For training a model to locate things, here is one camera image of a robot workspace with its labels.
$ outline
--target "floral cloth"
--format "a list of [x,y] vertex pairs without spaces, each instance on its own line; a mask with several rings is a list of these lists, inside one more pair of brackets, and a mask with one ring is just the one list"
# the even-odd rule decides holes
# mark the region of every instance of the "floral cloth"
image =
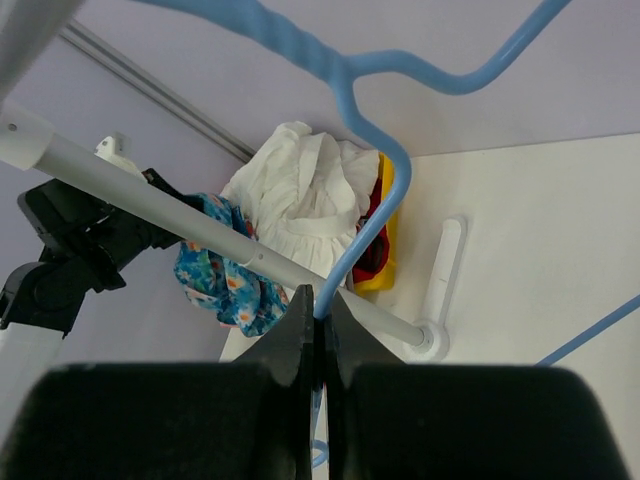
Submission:
[[[205,214],[255,240],[238,207],[217,195],[196,196],[203,200]],[[218,321],[237,325],[247,337],[267,332],[287,309],[280,285],[193,242],[181,243],[174,273],[191,303],[213,310]]]

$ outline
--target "white garment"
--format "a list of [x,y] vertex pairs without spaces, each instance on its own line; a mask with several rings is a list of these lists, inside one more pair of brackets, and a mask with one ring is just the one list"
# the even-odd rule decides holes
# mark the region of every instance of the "white garment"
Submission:
[[378,163],[376,150],[284,123],[222,196],[240,206],[260,243],[326,278],[369,210]]

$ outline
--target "yellow basket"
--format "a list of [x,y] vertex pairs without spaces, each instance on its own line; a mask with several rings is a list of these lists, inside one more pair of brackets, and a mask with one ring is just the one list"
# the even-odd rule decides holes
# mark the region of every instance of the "yellow basket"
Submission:
[[[380,165],[378,167],[378,178],[382,181],[382,191],[380,201],[382,202],[393,184],[393,163],[385,154],[380,153]],[[389,241],[389,258],[382,270],[380,270],[373,278],[355,284],[355,290],[358,295],[364,295],[369,292],[380,290],[390,290],[393,288],[396,277],[396,234],[398,231],[398,212],[394,212],[387,222],[387,240]]]

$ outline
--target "white wall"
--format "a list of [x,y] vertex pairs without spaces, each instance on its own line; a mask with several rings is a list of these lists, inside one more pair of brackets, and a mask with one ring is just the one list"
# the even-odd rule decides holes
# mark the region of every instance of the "white wall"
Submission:
[[[418,315],[441,222],[469,236],[447,363],[532,364],[640,293],[640,134],[414,159],[398,278],[378,303]],[[640,478],[640,312],[560,362],[595,390]]]
[[[39,58],[12,99],[89,149],[113,131],[128,135],[138,166],[156,168],[183,192],[219,191],[240,166],[61,40]],[[16,198],[47,179],[0,163],[2,281],[38,258],[41,243]],[[217,359],[226,330],[184,298],[172,274],[176,253],[176,247],[145,252],[123,271],[126,288],[88,294],[59,361]]]
[[[263,3],[345,53],[403,48],[465,73],[540,1]],[[129,0],[88,0],[78,19],[253,147],[291,120],[348,136],[324,84],[217,26]],[[639,44],[640,2],[575,0],[481,92],[448,97],[386,74],[356,93],[413,156],[637,132]]]

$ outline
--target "clothing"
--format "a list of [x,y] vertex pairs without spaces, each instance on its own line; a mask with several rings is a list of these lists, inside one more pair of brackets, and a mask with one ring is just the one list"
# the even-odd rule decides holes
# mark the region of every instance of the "clothing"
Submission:
[[326,278],[369,210],[378,163],[376,150],[285,123],[221,195],[255,225],[260,243]]
[[[251,223],[238,207],[217,195],[197,196],[206,215],[255,239]],[[174,273],[191,303],[215,311],[218,321],[237,325],[247,337],[267,332],[287,309],[280,285],[193,242],[180,244]]]

